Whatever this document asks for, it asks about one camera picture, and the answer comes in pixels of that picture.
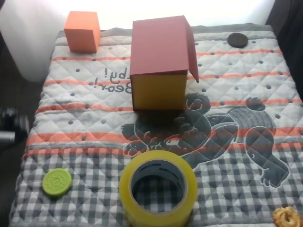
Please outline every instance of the tape roll inner ring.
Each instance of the tape roll inner ring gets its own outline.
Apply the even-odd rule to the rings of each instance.
[[[138,185],[137,183],[141,181],[143,178],[148,177],[148,176],[159,176],[162,178],[165,178],[172,183],[174,183],[178,189],[182,193],[182,200],[175,206],[173,207],[172,210],[170,211],[165,211],[161,212],[159,214],[164,214],[164,213],[170,213],[173,212],[175,209],[177,209],[184,201],[184,199],[187,196],[187,179],[185,177],[184,172],[179,169],[176,165],[173,163],[169,162],[168,160],[165,159],[152,159],[149,160],[148,162],[143,163],[140,165],[132,174],[131,179],[130,179],[130,191],[132,200],[138,204],[138,202],[134,199],[134,190],[136,186]],[[145,209],[143,206],[139,205],[143,210],[149,213],[156,213],[157,212],[152,212],[150,210]]]

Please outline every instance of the white backdrop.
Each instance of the white backdrop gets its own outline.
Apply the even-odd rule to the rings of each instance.
[[[57,33],[71,10],[97,11],[101,29],[185,15],[192,26],[265,24],[275,0],[6,0],[0,31],[22,76],[44,80]]]

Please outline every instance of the checkered pattern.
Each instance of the checkered pattern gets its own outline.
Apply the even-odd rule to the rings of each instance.
[[[271,227],[273,210],[285,206],[303,214],[303,130],[298,131],[303,129],[303,108],[282,54],[275,53],[279,48],[274,34],[262,30],[262,26],[260,31],[246,26],[247,30],[235,27],[249,38],[243,50],[271,51],[230,54],[238,51],[226,42],[234,31],[195,33],[196,51],[213,54],[197,56],[199,74],[204,78],[199,84],[189,79],[186,93],[208,96],[215,104],[207,113],[212,116],[227,115],[235,107],[234,101],[250,97],[270,102],[286,100],[269,102],[265,111],[279,129],[274,138],[279,146],[274,147],[268,162],[281,160],[289,174],[279,187],[266,186],[262,180],[267,170],[248,156],[243,144],[233,141],[222,155],[194,167],[198,195],[190,227]],[[127,58],[96,59],[129,56],[130,43],[127,33],[107,36],[101,39],[98,53],[78,55],[69,52],[66,38],[57,39],[53,52],[53,60],[57,60],[51,63],[17,180],[11,227],[128,226],[118,183],[135,155],[125,155],[125,148],[137,141],[124,139],[122,126],[134,124],[138,116],[123,110],[132,106],[130,93],[110,92],[96,86],[95,81],[109,83],[111,72],[125,71],[129,75]],[[93,60],[70,61],[66,57]],[[77,108],[66,107],[75,104]],[[190,159],[195,159],[194,153],[186,160]],[[70,190],[56,200],[42,190],[43,177],[54,168],[64,168],[72,175]],[[181,195],[176,191],[172,183],[152,178],[138,183],[134,193],[144,208],[162,212],[178,203]]]

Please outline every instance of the red roof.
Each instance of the red roof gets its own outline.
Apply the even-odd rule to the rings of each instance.
[[[133,22],[131,76],[184,70],[199,81],[194,35],[184,16]]]

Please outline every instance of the black round object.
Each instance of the black round object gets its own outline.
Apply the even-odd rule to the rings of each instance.
[[[248,38],[241,33],[232,33],[228,36],[227,42],[232,47],[243,48],[247,46]]]

